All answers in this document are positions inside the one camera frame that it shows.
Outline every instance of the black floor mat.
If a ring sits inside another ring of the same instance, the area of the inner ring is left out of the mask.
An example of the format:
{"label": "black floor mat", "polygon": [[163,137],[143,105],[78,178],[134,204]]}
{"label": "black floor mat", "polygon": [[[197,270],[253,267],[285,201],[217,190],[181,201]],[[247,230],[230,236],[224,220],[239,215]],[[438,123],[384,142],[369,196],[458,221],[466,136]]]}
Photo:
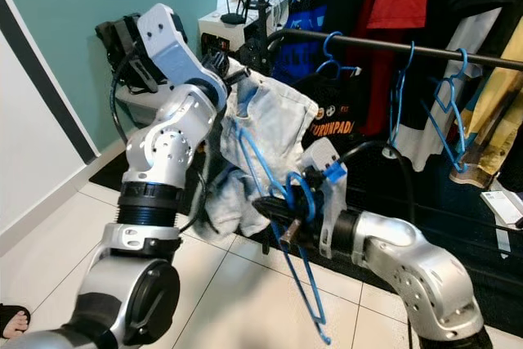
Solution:
{"label": "black floor mat", "polygon": [[[194,165],[198,170],[203,167],[203,162],[204,155],[197,154]],[[125,171],[127,161],[125,154],[121,154],[91,181],[120,190]],[[449,163],[442,156],[431,156],[425,171],[413,173],[417,225],[429,241],[448,249],[466,265],[486,324],[523,337],[523,233],[509,234],[515,255],[502,259],[497,250],[495,231],[486,226],[494,224],[495,220],[480,200],[481,190],[455,184],[449,180],[448,174]],[[190,196],[197,182],[197,177],[189,171],[187,197],[180,213],[189,213]],[[405,188],[397,163],[384,159],[379,150],[357,157],[349,165],[347,202],[389,217],[405,217]],[[260,243],[265,238],[263,232],[251,237]],[[271,247],[276,248],[274,237],[271,235],[269,239]],[[373,273],[348,261],[328,260],[317,252],[309,254],[311,262],[392,291]]]}

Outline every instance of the white floor tile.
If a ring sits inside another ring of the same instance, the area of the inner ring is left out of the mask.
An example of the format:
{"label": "white floor tile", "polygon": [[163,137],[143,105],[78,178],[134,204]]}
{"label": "white floor tile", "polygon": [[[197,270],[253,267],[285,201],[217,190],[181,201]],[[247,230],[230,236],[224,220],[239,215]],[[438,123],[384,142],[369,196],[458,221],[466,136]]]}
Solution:
{"label": "white floor tile", "polygon": [[[99,186],[94,183],[87,183],[81,190],[81,193],[85,195],[89,195],[92,198],[99,199],[103,202],[106,202],[108,204],[112,204],[113,206],[118,206],[118,197],[120,196],[120,193],[115,190],[111,190],[110,188]],[[187,222],[189,221],[189,218],[184,214],[178,214],[177,215],[177,225],[179,227],[183,227]],[[189,235],[191,237],[194,237],[195,239],[202,240],[206,243],[212,244],[216,247],[222,248],[222,249],[229,249],[230,245],[233,241],[235,241],[236,235],[229,235],[224,239],[221,240],[207,240],[200,238],[193,230],[192,228],[189,228],[186,231],[186,235]]]}
{"label": "white floor tile", "polygon": [[[255,241],[246,239],[242,236],[237,236],[230,247],[230,252],[240,255],[241,257],[246,257],[250,261],[260,263],[263,266],[267,266],[292,277],[283,253],[277,249],[271,248],[269,255],[263,255],[261,246],[261,244]],[[298,278],[302,282],[308,283],[309,279],[303,266],[303,261],[300,258],[293,256],[291,256],[291,260],[296,269]],[[360,302],[361,281],[354,280],[351,277],[338,274],[313,263],[311,263],[311,269],[318,288],[341,298],[345,298],[355,304]]]}
{"label": "white floor tile", "polygon": [[[189,320],[212,276],[226,252],[203,241],[184,236],[177,250],[173,265],[181,280],[181,293],[172,326],[157,342],[146,346],[150,349],[171,349]],[[78,288],[91,261],[89,254],[46,301],[34,312],[30,331],[56,329],[67,322],[73,312]]]}
{"label": "white floor tile", "polygon": [[486,326],[487,333],[494,349],[521,349],[523,348],[523,338],[505,333],[504,331]]}
{"label": "white floor tile", "polygon": [[[182,228],[188,221],[189,221],[189,218],[185,214],[177,214],[178,227]],[[201,237],[198,236],[198,234],[196,232],[194,232],[193,228],[187,229],[184,233],[188,236],[194,237],[195,239],[202,240],[205,243],[212,244],[218,248],[222,248],[225,250],[228,250],[230,248],[230,245],[233,244],[233,242],[236,239],[236,235],[234,233],[230,234],[227,237],[225,237],[224,239],[220,239],[220,240],[202,239]]]}
{"label": "white floor tile", "polygon": [[[352,349],[408,349],[407,325],[360,306]],[[413,348],[418,338],[413,333]]]}
{"label": "white floor tile", "polygon": [[[321,292],[331,347],[350,348],[357,305]],[[176,349],[320,348],[293,280],[228,253],[178,340]]]}
{"label": "white floor tile", "polygon": [[2,300],[33,311],[100,241],[115,207],[77,193],[0,261]]}
{"label": "white floor tile", "polygon": [[407,323],[407,311],[400,296],[376,288],[369,284],[363,284],[360,305],[385,316],[389,316],[400,322]]}
{"label": "white floor tile", "polygon": [[118,198],[120,197],[119,191],[88,182],[82,189],[80,189],[80,192],[89,195],[94,199],[106,202],[107,204],[118,206]]}

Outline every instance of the black cable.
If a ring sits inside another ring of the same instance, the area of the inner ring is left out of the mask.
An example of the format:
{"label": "black cable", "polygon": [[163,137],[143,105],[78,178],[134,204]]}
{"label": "black cable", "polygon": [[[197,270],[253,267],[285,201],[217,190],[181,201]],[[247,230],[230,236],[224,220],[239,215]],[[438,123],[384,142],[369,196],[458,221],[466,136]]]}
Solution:
{"label": "black cable", "polygon": [[205,203],[205,200],[207,199],[207,184],[205,183],[205,179],[203,179],[202,174],[197,169],[194,169],[193,167],[189,167],[189,170],[196,172],[196,174],[198,175],[199,184],[202,185],[202,192],[200,193],[200,203],[198,203],[197,210],[194,212],[193,217],[190,219],[190,221],[187,222],[180,229],[180,233],[185,232],[186,230],[191,228],[196,221],[198,221],[199,210],[201,209],[201,206]]}
{"label": "black cable", "polygon": [[[407,166],[408,164],[405,162],[405,159],[401,155],[401,153],[396,149],[394,146],[389,145],[385,141],[366,141],[363,143],[360,143],[357,147],[354,149],[351,149],[347,151],[344,155],[342,155],[337,161],[339,163],[347,163],[349,159],[351,159],[352,156],[358,154],[359,152],[363,150],[367,150],[371,147],[381,147],[382,149],[389,149],[390,152],[393,153],[393,155],[398,159],[398,162],[401,166],[401,171],[403,173],[403,178],[405,180],[405,189],[407,191],[407,201],[409,204],[409,220],[410,223],[414,225],[416,222],[416,210],[414,205],[414,191],[412,186],[412,177],[410,176],[410,170]],[[410,319],[407,317],[407,329],[409,330],[408,336],[409,336],[409,349],[413,349],[413,341],[412,341],[412,330],[410,328]]]}
{"label": "black cable", "polygon": [[113,80],[111,82],[111,90],[109,93],[109,107],[111,108],[111,115],[113,117],[113,123],[116,127],[116,131],[118,131],[118,134],[120,135],[120,138],[122,138],[123,143],[127,144],[127,136],[125,135],[125,131],[122,128],[122,124],[120,123],[120,119],[118,117],[118,112],[116,111],[116,85],[118,85],[118,82],[120,80],[120,74],[122,73],[123,69],[127,65],[127,63],[130,61],[131,58],[134,57],[136,54],[136,47],[134,47],[118,64],[118,67],[116,67],[116,70],[113,74]]}

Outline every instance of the robotic arm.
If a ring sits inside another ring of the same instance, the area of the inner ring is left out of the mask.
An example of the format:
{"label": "robotic arm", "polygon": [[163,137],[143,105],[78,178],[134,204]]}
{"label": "robotic arm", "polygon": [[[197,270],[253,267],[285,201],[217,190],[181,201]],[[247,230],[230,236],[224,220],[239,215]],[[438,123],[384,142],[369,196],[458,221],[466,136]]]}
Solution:
{"label": "robotic arm", "polygon": [[[157,4],[138,21],[149,57],[177,87],[155,121],[127,144],[129,169],[118,218],[105,227],[71,320],[56,330],[26,333],[6,349],[138,348],[157,341],[171,326],[180,294],[172,267],[181,245],[177,204],[196,147],[227,95],[223,80],[185,45],[171,15],[171,9]],[[332,145],[320,140],[306,151],[303,163],[319,171],[333,157]],[[325,257],[339,253],[391,284],[423,348],[492,347],[470,278],[455,257],[428,243],[406,221],[347,209],[344,180],[326,179],[320,191],[324,207],[317,230],[302,226],[282,199],[261,198],[254,205],[288,226],[281,241],[300,243],[306,234],[308,244]]]}

